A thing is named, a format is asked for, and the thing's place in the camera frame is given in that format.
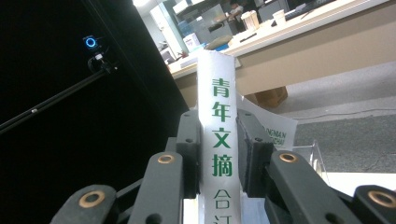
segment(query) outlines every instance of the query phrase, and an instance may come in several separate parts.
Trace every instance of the white countertop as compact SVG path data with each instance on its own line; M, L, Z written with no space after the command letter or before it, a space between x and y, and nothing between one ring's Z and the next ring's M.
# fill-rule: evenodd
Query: white countertop
M256 49L261 49L282 40L303 34L320 26L329 24L333 21L341 20L345 17L361 12L370 7L375 7L389 0L337 0L323 7L319 7L308 14L301 15L292 20L286 21L283 26L271 27L273 21L266 21L255 31L255 36L239 43L239 40L252 33L244 32L235 35L232 44L222 52L238 57L250 53ZM193 74L197 71L196 62L181 68L180 64L189 60L196 60L196 54L183 59L180 62L169 65L174 79Z

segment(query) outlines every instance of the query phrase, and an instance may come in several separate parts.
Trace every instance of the screw hole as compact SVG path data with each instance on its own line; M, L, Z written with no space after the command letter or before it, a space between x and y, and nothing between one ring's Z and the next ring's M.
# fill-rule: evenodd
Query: screw hole
M286 162L296 162L298 160L298 158L296 156L294 156L293 154L289 154L289 153L280 154L279 158L282 161L286 161Z
M162 221L163 219L158 214L152 214L146 218L146 224L161 224Z
M344 220L333 213L326 214L326 220L332 224L344 224Z
M369 198L375 203L378 203L388 208L396 208L396 198L390 194L377 190L371 190L369 191L368 195Z
M78 201L79 206L83 208L95 207L105 199L105 193L101 190L95 190L84 194Z
M87 203L93 203L93 202L96 202L96 200L98 200L98 199L99 199L99 194L94 193L94 194L88 196L88 197L85 199L85 202L87 202Z
M163 155L158 158L158 162L162 164L172 163L174 160L175 158L171 155Z

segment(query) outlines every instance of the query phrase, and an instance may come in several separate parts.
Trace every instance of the white paper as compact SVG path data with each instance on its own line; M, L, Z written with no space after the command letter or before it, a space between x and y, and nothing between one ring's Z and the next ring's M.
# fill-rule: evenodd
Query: white paper
M236 96L238 108L244 109L256 116L260 124L264 126L274 145L279 150L289 150L294 145L294 135L297 129L298 121L295 119L285 118L283 116L271 113L261 107L251 103L248 99L239 93Z
M201 122L200 222L241 223L234 57L204 50L198 57Z

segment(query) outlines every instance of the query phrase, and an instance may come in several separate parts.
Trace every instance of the cable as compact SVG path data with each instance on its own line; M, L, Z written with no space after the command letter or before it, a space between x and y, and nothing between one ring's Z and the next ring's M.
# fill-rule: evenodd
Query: cable
M362 110L358 112L353 112L353 113L331 113L331 114L323 114L323 115L318 115L314 117L306 117L306 118L292 118L292 119L318 119L326 116L344 116L344 115L354 115L354 114L359 114L359 113L364 113L364 112L369 112L369 111L376 111L376 110L385 110L385 111L391 111L395 110L396 108L375 108L375 109L368 109L368 110Z

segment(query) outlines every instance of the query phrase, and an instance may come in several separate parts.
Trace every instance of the blue ring light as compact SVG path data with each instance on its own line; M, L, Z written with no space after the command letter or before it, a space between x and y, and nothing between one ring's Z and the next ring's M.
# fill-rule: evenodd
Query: blue ring light
M89 47L89 48L93 48L96 46L96 40L93 38L88 38L85 40L85 44Z

